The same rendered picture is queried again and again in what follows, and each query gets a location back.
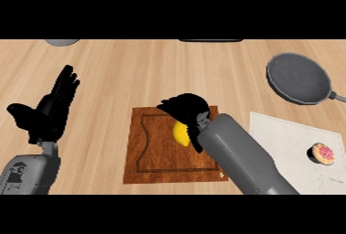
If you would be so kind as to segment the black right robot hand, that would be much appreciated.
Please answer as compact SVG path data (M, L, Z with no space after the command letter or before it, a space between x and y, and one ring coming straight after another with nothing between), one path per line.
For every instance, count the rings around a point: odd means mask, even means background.
M200 114L212 114L210 106L206 100L194 93L184 93L176 97L162 100L157 108L165 111L176 121L184 123L188 127L188 136L193 146L199 153L203 152L203 147L197 141L200 134L197 117Z

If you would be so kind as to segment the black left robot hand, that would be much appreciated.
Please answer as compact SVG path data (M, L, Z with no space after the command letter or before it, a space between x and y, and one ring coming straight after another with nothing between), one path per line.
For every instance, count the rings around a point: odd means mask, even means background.
M17 126L29 131L32 144L57 142L63 137L79 85L73 66L67 65L57 77L52 92L43 96L37 108L33 109L21 103L8 106Z

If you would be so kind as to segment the yellow lemon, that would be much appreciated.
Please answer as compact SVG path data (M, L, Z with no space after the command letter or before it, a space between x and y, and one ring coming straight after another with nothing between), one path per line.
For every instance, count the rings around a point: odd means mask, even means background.
M175 122L174 125L174 137L176 142L184 146L188 147L191 143L190 135L188 135L188 126L181 123Z

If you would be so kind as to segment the brown wooden cutting board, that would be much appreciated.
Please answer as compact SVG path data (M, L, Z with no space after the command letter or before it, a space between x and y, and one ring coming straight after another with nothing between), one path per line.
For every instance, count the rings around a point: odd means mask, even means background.
M134 108L125 184L228 181L206 152L182 146L174 137L176 120L156 107Z

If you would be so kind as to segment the dark grey frying pan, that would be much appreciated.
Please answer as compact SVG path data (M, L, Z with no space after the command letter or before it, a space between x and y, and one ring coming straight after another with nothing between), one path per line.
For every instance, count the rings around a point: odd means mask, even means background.
M276 94L295 104L317 105L327 99L346 102L346 97L333 91L324 68L302 54L274 55L267 65L267 79Z

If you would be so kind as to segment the black flat object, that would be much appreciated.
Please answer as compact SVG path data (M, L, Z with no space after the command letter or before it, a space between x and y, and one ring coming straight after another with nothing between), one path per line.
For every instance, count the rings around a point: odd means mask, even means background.
M236 43L243 42L243 39L179 39L181 42L191 43Z

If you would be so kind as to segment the grey rounded object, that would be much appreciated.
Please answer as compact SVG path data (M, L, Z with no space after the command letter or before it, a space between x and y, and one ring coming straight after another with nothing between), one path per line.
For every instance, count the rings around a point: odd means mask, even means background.
M45 41L55 47L66 47L73 45L80 39L45 39Z

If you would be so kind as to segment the white placemat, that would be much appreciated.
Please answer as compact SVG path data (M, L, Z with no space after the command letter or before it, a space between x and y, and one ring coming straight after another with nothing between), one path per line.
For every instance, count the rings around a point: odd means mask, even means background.
M346 154L339 133L250 113L249 133L274 157L280 174L301 194L346 195ZM315 163L308 149L315 143L333 151L332 165Z

